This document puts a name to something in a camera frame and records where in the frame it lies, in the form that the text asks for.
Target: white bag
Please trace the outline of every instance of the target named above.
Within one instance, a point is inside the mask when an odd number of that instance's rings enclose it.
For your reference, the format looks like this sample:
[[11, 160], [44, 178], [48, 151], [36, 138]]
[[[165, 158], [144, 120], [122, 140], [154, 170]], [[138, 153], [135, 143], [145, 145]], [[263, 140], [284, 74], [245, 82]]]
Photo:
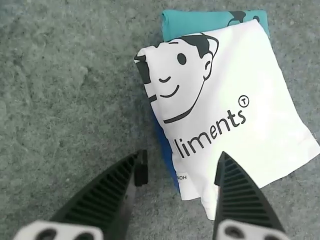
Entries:
[[222, 151], [260, 188], [320, 153], [256, 20], [143, 48], [135, 62], [170, 142], [181, 198], [200, 196], [211, 220]]

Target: blue fabric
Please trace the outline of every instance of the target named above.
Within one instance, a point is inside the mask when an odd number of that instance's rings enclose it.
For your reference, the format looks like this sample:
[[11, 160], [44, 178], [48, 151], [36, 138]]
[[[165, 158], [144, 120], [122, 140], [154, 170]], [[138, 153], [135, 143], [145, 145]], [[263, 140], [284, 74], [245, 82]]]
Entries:
[[[183, 35], [222, 29], [252, 19], [257, 19], [266, 34], [270, 36], [267, 13], [264, 10], [187, 12], [168, 9], [162, 12], [162, 36], [163, 40], [168, 42]], [[172, 162], [172, 149], [155, 115], [153, 117], [164, 163], [173, 178], [175, 187], [179, 190], [177, 175]]]
[[165, 42], [183, 35], [222, 29], [227, 26], [257, 19], [266, 34], [270, 36], [267, 12], [252, 11], [177, 11], [164, 10], [162, 12], [162, 36]]

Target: black plastic part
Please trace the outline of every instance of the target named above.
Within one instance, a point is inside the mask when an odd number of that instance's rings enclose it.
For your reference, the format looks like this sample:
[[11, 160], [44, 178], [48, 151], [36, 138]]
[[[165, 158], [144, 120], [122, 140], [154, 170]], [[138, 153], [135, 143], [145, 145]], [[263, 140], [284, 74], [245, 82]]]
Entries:
[[216, 239], [220, 222], [231, 219], [285, 232], [268, 200], [245, 170], [222, 152], [217, 165], [215, 185], [219, 186], [213, 227]]
[[98, 175], [76, 193], [50, 221], [98, 227], [105, 240], [124, 240], [136, 187], [147, 183], [147, 151], [139, 150]]

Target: carpet floor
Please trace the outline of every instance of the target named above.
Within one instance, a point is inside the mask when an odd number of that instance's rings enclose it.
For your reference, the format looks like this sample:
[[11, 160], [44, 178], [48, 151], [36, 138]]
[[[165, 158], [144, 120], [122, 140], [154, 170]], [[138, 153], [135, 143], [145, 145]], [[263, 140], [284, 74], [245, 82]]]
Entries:
[[[140, 148], [129, 240], [206, 240], [200, 200], [182, 202], [161, 159], [133, 62], [161, 42], [164, 9], [263, 9], [303, 122], [320, 139], [319, 0], [0, 0], [0, 238], [47, 220], [98, 173]], [[293, 240], [320, 239], [320, 158], [263, 188]]]

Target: cartoon ear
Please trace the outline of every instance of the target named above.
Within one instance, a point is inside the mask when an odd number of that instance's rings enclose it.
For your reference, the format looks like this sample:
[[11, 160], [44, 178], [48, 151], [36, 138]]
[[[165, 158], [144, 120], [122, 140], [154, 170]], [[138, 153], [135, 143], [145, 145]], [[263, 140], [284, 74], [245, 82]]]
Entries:
[[146, 55], [142, 55], [142, 56], [136, 55], [134, 57], [134, 62], [135, 62], [136, 67], [138, 68], [140, 75], [141, 75], [143, 84], [151, 83], [150, 70], [149, 70], [148, 64], [146, 62]]
[[202, 58], [203, 64], [204, 64], [204, 74], [203, 74], [204, 80], [207, 80], [211, 75], [213, 59], [214, 59], [214, 55], [212, 54], [211, 51], [205, 54]]

